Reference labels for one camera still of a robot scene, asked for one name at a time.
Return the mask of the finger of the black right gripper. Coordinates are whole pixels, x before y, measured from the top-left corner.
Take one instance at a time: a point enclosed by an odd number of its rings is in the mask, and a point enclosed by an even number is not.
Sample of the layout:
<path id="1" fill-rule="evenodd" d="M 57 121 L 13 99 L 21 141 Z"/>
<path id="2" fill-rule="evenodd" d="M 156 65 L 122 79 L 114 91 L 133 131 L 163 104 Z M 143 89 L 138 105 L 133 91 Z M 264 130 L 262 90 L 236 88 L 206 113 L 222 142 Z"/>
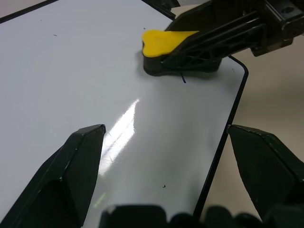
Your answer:
<path id="1" fill-rule="evenodd" d="M 247 48 L 257 46 L 264 38 L 265 24 L 252 12 L 208 32 L 187 37 L 161 61 L 165 69 L 202 70 Z"/>
<path id="2" fill-rule="evenodd" d="M 245 31 L 264 0 L 209 0 L 180 14 L 166 31 Z"/>

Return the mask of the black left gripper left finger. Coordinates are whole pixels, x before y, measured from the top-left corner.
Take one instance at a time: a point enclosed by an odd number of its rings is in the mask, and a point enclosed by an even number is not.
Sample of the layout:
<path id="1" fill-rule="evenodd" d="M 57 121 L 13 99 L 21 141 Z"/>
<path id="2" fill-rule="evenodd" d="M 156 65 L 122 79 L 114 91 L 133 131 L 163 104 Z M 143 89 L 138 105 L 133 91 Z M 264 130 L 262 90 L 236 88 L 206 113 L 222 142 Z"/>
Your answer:
<path id="1" fill-rule="evenodd" d="M 81 228 L 95 190 L 105 125 L 72 133 L 38 169 L 0 228 Z"/>

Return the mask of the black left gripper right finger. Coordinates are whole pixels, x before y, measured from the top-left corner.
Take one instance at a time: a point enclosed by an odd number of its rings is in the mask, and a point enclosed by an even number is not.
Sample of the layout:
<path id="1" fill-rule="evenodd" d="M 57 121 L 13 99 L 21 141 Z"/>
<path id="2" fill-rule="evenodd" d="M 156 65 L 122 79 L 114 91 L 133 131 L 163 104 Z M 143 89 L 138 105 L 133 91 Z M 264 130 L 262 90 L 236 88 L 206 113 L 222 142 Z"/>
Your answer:
<path id="1" fill-rule="evenodd" d="M 231 125 L 228 128 L 242 182 L 260 216 L 277 204 L 304 204 L 304 162 L 274 134 Z"/>

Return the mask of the yellow and black whiteboard eraser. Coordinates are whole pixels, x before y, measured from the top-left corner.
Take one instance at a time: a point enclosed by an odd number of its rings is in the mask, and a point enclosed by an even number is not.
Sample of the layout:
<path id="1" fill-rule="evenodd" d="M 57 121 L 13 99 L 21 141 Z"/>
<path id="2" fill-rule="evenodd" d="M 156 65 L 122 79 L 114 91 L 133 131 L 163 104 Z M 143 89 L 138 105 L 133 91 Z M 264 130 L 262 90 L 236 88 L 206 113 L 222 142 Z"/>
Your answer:
<path id="1" fill-rule="evenodd" d="M 198 31 L 147 30 L 142 35 L 143 69 L 151 76 L 183 72 L 216 72 L 221 60 L 209 61 L 200 57 L 200 51 L 181 56 L 171 55 L 188 37 Z"/>

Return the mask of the whiteboard with black frame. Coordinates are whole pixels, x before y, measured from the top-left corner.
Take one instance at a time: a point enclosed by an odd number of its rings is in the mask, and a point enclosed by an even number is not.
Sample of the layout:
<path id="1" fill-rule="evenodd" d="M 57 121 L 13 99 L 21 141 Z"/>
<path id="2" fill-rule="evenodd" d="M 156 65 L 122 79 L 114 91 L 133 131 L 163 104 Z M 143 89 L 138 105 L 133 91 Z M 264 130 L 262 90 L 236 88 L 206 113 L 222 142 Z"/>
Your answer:
<path id="1" fill-rule="evenodd" d="M 169 24 L 142 0 L 58 0 L 0 23 L 0 222 L 95 124 L 106 134 L 85 228 L 111 205 L 201 215 L 247 74 L 228 57 L 215 73 L 146 74 L 142 34 Z"/>

